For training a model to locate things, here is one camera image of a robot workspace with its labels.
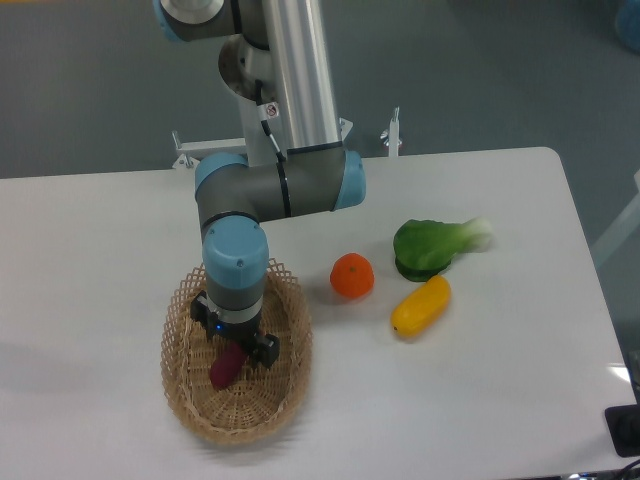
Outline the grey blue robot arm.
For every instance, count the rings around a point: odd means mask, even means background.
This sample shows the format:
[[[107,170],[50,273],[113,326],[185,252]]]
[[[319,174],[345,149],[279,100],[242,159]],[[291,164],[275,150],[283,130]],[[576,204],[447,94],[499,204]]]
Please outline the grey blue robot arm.
[[[360,204],[360,156],[343,145],[317,1],[158,1],[165,35],[221,37],[218,70],[249,111],[246,152],[210,153],[195,171],[206,289],[192,316],[208,336],[236,343],[257,364],[279,357],[260,330],[268,221]]]

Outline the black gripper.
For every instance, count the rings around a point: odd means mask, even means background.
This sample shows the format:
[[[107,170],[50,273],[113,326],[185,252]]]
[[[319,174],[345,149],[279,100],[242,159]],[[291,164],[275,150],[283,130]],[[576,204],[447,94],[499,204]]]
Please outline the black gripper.
[[[211,341],[218,336],[239,344],[253,369],[259,365],[270,369],[280,356],[280,339],[273,334],[259,332],[262,314],[241,323],[228,323],[209,309],[205,291],[200,291],[190,303],[190,318],[199,323]]]

